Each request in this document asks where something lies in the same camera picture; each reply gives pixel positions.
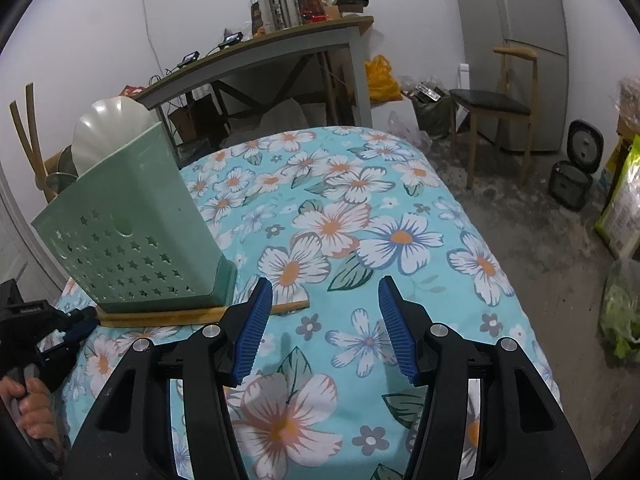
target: turquoise tablecloth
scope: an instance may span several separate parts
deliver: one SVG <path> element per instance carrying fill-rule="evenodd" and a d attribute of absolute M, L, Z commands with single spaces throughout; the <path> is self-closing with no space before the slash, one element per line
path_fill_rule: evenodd
<path fill-rule="evenodd" d="M 377 285 L 386 274 L 406 299 L 465 338 L 517 339 L 558 396 L 500 265 L 410 145 L 363 128 L 315 128 L 222 150 L 182 176 L 220 248 L 238 266 L 235 302 L 246 299 L 259 276 L 271 280 L 280 303 L 310 300 L 307 310 L 270 318 L 252 374 L 228 392 L 251 476 L 401 477 L 424 390 L 399 372 L 385 331 Z M 89 302 L 69 281 L 59 307 Z M 98 328 L 62 390 L 70 440 L 133 341 L 180 340 L 196 328 Z M 175 382 L 177 468 L 192 478 L 180 395 Z M 478 395 L 470 381 L 462 478 L 475 463 Z"/>

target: gray floor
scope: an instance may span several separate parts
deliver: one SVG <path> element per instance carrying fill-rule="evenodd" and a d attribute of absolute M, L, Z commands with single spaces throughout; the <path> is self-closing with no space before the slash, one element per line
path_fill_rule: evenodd
<path fill-rule="evenodd" d="M 603 197 L 594 197 L 579 214 L 556 203 L 546 186 L 557 155 L 536 156 L 521 189 L 516 185 L 520 158 L 503 153 L 496 161 L 493 147 L 484 142 L 471 191 L 465 188 L 465 146 L 452 161 L 448 140 L 435 141 L 428 159 L 514 286 L 595 476 L 640 418 L 640 369 L 613 365 L 598 339 L 602 287 L 612 263 L 593 230 Z"/>

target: refrigerator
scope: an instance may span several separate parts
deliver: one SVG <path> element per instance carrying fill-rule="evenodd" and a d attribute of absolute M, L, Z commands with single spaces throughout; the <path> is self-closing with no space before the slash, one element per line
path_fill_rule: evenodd
<path fill-rule="evenodd" d="M 470 87 L 497 91 L 500 56 L 495 46 L 528 46 L 538 53 L 539 116 L 533 143 L 537 152 L 561 149 L 568 92 L 568 43 L 562 0 L 458 0 L 469 65 Z M 531 63 L 508 57 L 510 97 L 531 102 Z M 495 140 L 498 121 L 479 118 L 478 129 Z M 527 137 L 525 121 L 503 121 L 504 147 L 522 152 Z"/>

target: chair seat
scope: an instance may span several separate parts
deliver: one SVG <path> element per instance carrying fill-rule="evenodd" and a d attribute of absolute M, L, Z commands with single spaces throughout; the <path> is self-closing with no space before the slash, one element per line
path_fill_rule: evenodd
<path fill-rule="evenodd" d="M 525 106 L 510 97 L 498 92 L 487 92 L 485 90 L 450 90 L 449 94 L 462 104 L 467 104 L 475 108 L 483 108 L 485 110 L 497 110 L 499 112 L 507 112 L 510 114 L 531 115 L 531 108 Z"/>

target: stainless steel pot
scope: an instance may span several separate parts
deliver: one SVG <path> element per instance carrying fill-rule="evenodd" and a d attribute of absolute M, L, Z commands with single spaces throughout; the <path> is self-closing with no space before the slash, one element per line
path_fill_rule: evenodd
<path fill-rule="evenodd" d="M 267 34 L 302 25 L 298 0 L 258 0 Z"/>

